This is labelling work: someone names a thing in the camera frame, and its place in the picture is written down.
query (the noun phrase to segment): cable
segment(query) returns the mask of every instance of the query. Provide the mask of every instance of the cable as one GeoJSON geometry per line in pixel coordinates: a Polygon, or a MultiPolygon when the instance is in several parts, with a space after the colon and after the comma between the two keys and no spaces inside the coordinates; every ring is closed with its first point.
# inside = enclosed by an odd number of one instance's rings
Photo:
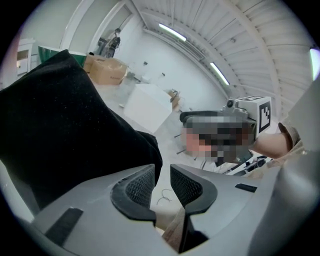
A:
{"type": "Polygon", "coordinates": [[[207,160],[204,159],[204,160],[202,161],[202,163],[200,164],[200,169],[201,169],[201,170],[203,170],[203,169],[205,168],[206,163],[207,163],[207,160]]]}
{"type": "Polygon", "coordinates": [[[172,201],[172,200],[171,200],[171,199],[169,199],[168,197],[164,196],[164,191],[165,191],[165,190],[173,191],[173,189],[167,189],[167,188],[162,189],[162,191],[161,191],[161,195],[162,195],[162,197],[161,197],[161,198],[159,198],[158,202],[156,202],[156,205],[158,205],[158,203],[159,203],[159,201],[160,201],[161,199],[165,199],[165,200],[167,200],[167,201],[169,201],[169,202],[171,202],[171,201],[172,201]]]}

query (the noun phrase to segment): floor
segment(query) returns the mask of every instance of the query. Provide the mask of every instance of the floor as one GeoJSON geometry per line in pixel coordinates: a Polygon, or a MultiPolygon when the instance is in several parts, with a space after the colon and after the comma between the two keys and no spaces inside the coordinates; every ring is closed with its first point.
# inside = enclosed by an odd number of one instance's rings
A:
{"type": "MultiPolygon", "coordinates": [[[[126,117],[124,109],[120,106],[120,104],[126,104],[136,83],[135,80],[125,79],[121,85],[97,85],[95,83],[94,85],[111,110],[126,120],[135,130],[150,133],[138,123],[126,117]]],[[[182,150],[180,137],[174,138],[175,135],[180,134],[182,128],[179,115],[179,112],[173,111],[153,134],[158,142],[163,166],[158,183],[152,193],[150,208],[160,214],[170,211],[173,216],[179,210],[181,204],[170,185],[170,164],[184,164],[199,168],[203,161],[200,158],[194,160],[192,156],[184,152],[177,155],[177,152],[182,150]]]]}

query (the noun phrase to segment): person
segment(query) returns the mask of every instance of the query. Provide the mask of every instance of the person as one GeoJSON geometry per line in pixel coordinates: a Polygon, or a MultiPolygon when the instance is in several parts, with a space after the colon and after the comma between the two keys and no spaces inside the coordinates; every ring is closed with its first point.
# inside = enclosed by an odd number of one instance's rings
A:
{"type": "Polygon", "coordinates": [[[112,58],[115,54],[116,49],[119,47],[120,44],[120,28],[116,28],[114,30],[114,33],[109,35],[109,37],[106,39],[106,45],[104,49],[102,50],[101,55],[105,56],[106,58],[112,58]]]}
{"type": "MultiPolygon", "coordinates": [[[[264,174],[270,171],[270,168],[281,166],[286,160],[297,157],[303,153],[304,145],[301,141],[298,131],[292,126],[290,118],[287,116],[278,124],[280,133],[261,134],[251,150],[272,158],[270,162],[265,163],[262,167],[244,175],[250,179],[262,179],[264,174]]],[[[199,139],[197,134],[186,134],[186,146],[192,151],[208,152],[212,146],[206,145],[204,140],[199,139]]],[[[175,215],[173,221],[167,226],[162,237],[177,252],[179,251],[183,226],[185,218],[185,209],[182,207],[175,215]]]]}

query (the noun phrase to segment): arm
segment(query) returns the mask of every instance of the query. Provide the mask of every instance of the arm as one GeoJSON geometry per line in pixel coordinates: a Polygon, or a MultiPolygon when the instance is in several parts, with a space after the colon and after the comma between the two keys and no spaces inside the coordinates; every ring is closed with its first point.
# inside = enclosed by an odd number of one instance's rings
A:
{"type": "Polygon", "coordinates": [[[277,159],[285,156],[292,147],[290,135],[283,132],[260,135],[251,149],[269,158],[277,159]]]}

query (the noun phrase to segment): black fabric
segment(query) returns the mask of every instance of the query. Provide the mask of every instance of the black fabric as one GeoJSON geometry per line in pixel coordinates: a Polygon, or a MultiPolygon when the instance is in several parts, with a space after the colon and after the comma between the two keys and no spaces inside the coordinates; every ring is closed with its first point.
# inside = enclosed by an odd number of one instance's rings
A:
{"type": "Polygon", "coordinates": [[[110,110],[64,50],[0,91],[0,159],[29,184],[40,208],[89,179],[155,164],[154,136],[110,110]]]}

